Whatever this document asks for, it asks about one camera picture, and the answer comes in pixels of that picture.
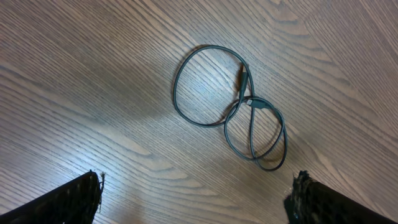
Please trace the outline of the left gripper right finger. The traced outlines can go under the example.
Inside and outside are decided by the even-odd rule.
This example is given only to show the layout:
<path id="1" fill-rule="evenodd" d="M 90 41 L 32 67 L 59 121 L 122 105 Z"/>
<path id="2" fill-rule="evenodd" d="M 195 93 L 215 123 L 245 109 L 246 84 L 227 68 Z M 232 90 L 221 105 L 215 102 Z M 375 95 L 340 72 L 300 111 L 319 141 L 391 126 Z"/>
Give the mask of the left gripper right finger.
<path id="1" fill-rule="evenodd" d="M 284 200 L 290 224 L 397 224 L 327 187 L 301 170 Z"/>

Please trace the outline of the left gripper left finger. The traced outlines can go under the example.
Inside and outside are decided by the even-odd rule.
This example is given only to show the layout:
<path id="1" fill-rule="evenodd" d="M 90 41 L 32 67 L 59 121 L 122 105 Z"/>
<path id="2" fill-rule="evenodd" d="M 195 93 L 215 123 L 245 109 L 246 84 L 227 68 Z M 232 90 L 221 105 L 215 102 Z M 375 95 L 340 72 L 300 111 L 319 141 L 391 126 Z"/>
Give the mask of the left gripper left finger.
<path id="1" fill-rule="evenodd" d="M 92 224 L 101 207 L 105 174 L 92 170 L 1 215 L 3 224 Z"/>

